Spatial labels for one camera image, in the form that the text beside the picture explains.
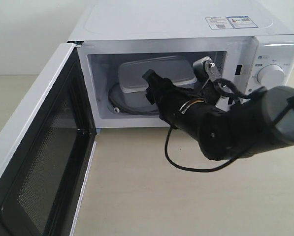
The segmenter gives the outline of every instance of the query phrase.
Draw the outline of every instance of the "table surface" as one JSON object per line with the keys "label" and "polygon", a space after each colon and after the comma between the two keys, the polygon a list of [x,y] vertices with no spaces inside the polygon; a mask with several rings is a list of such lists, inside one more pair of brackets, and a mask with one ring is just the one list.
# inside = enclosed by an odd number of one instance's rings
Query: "table surface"
{"label": "table surface", "polygon": [[[35,78],[0,77],[0,130]],[[167,130],[105,129],[97,136],[75,236],[294,236],[294,147],[216,173],[188,173],[164,157]],[[172,133],[169,153],[189,167],[220,164],[180,131]]]}

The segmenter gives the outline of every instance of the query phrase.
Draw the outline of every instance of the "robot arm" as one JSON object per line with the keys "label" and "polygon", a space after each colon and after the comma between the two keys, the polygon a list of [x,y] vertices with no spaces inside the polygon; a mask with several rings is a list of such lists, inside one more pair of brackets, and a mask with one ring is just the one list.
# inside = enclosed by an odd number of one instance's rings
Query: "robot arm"
{"label": "robot arm", "polygon": [[[294,88],[262,87],[245,95],[232,82],[221,79],[210,58],[195,62],[193,68],[203,85],[197,90],[178,88],[153,70],[143,76],[149,84],[147,99],[151,104],[156,103],[160,118],[171,126],[169,134],[172,129],[185,131],[198,141],[208,159],[228,159],[228,164],[238,158],[294,145]],[[215,106],[221,96],[235,102],[227,112]],[[171,162],[166,149],[165,153]]]}

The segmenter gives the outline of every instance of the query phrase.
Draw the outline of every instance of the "microwave oven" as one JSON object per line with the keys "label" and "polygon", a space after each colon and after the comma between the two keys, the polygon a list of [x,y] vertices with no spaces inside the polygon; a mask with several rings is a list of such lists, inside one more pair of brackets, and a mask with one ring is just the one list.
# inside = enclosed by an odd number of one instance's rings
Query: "microwave oven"
{"label": "microwave oven", "polygon": [[294,32],[255,0],[94,0],[0,132],[0,236],[73,235],[96,134],[167,126],[113,109],[121,66],[206,56],[243,93],[285,85]]}

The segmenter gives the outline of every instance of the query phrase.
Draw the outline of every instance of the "microwave door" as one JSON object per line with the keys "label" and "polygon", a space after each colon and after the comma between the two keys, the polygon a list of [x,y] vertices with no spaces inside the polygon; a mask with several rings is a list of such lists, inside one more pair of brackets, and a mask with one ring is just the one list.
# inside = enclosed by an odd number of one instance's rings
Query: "microwave door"
{"label": "microwave door", "polygon": [[69,235],[96,129],[73,43],[58,47],[0,133],[0,235]]}

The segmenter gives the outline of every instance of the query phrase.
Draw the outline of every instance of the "control panel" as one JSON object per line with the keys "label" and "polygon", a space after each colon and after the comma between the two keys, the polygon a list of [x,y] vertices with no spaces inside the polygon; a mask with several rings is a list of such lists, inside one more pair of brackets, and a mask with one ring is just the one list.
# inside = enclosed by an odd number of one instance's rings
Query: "control panel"
{"label": "control panel", "polygon": [[286,85],[294,67],[294,35],[255,36],[247,58],[250,73],[245,93]]}

